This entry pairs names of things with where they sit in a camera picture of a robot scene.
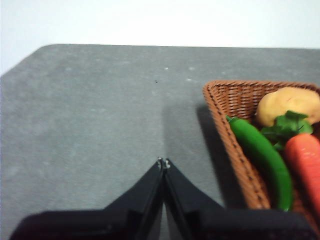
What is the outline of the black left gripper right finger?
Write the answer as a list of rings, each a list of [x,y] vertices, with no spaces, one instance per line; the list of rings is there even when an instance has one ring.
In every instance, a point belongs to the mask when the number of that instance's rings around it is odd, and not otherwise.
[[[169,223],[185,240],[316,240],[300,214],[272,209],[224,208],[164,160],[164,200]]]

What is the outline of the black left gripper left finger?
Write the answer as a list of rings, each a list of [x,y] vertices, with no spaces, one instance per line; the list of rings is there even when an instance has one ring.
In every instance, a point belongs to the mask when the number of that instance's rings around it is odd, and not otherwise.
[[[146,240],[162,211],[163,159],[102,209],[44,211],[21,220],[12,240]]]

